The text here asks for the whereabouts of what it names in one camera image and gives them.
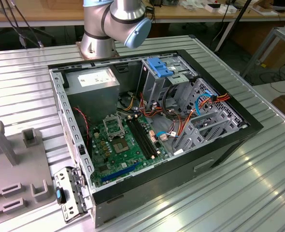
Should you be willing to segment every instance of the green motherboard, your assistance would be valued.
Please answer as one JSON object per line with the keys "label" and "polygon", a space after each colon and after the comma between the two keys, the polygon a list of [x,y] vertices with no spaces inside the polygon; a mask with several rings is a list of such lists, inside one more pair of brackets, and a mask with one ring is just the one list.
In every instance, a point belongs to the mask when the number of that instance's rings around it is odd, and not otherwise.
{"label": "green motherboard", "polygon": [[[136,123],[141,126],[144,138],[153,146],[157,153],[156,156],[150,156],[143,153],[140,145],[133,135],[133,128],[129,128],[126,119],[121,120],[124,129],[124,137],[115,137],[111,141],[108,139],[107,131],[104,123],[91,128],[92,133],[92,163],[95,171],[91,176],[92,181],[96,187],[105,185],[111,181],[122,178],[132,172],[136,172],[150,165],[154,165],[168,158],[168,154],[163,147],[162,143],[151,142],[149,131],[152,130],[144,116],[137,119]],[[110,132],[116,132],[120,128],[118,123],[114,125],[106,125]]]}

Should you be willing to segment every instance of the expansion slot bracket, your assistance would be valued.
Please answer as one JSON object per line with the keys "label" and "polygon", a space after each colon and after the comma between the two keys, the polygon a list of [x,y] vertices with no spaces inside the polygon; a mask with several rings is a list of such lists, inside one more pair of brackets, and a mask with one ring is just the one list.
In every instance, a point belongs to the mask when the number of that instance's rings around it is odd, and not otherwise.
{"label": "expansion slot bracket", "polygon": [[93,208],[87,186],[82,186],[77,168],[63,168],[55,175],[57,202],[64,221],[69,223]]}

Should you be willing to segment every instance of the red wire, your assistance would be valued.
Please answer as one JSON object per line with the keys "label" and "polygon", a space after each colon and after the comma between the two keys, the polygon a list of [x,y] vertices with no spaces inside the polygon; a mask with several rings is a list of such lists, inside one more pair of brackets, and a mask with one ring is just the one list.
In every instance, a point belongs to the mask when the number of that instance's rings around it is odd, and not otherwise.
{"label": "red wire", "polygon": [[85,120],[85,127],[86,127],[86,146],[88,147],[89,146],[89,126],[88,126],[88,122],[86,121],[86,116],[84,115],[83,112],[81,112],[79,109],[77,108],[73,108],[74,110],[77,110],[83,117],[84,117],[84,120]]}

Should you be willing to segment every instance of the motherboard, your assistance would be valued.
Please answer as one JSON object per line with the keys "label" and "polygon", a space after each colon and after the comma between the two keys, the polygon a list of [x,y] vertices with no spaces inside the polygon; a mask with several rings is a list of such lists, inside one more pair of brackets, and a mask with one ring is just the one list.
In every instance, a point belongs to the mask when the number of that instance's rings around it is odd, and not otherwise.
{"label": "motherboard", "polygon": [[[108,122],[105,123],[104,120],[103,123],[91,128],[91,160],[95,167],[91,179],[96,187],[168,158],[161,141],[154,143],[151,140],[149,134],[152,127],[144,116],[115,121],[106,119],[106,121]],[[124,135],[119,134],[112,138],[111,134],[122,130]]]}

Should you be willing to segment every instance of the metal bracket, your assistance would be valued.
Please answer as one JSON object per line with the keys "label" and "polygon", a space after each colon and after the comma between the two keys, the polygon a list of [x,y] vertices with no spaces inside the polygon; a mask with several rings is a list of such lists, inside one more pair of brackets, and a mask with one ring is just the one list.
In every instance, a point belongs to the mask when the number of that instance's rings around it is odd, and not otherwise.
{"label": "metal bracket", "polygon": [[174,75],[174,76],[168,76],[166,77],[173,85],[178,85],[178,84],[182,84],[182,83],[187,83],[189,82],[189,79],[187,79],[186,76],[184,76],[183,74],[178,74],[178,75]]}
{"label": "metal bracket", "polygon": [[93,208],[87,187],[81,184],[77,168],[63,168],[54,174],[58,189],[64,192],[65,203],[61,203],[64,221],[69,223]]}

